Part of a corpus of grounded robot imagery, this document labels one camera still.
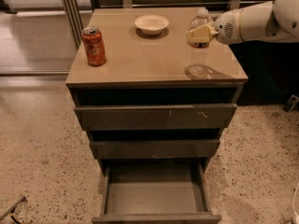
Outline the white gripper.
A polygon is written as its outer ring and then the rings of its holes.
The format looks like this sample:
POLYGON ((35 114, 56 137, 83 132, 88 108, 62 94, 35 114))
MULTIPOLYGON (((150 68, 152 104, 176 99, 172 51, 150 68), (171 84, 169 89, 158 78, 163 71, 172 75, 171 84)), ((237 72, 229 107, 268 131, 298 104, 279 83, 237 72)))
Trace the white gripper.
POLYGON ((241 9, 234 9, 222 13, 215 20, 215 27, 205 24, 192 28, 186 32, 188 43, 210 43, 215 37, 222 44, 232 45, 242 42, 240 34, 241 9))

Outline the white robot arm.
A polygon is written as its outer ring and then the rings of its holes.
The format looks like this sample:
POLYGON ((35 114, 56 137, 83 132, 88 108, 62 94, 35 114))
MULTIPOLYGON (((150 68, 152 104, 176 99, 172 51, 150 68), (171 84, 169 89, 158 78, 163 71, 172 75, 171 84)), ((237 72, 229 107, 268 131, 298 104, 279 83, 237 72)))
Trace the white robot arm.
POLYGON ((213 39, 231 45, 247 41, 292 43, 299 38, 299 0, 275 0, 242 7, 212 20, 200 7, 186 33, 187 42, 198 47, 213 39))

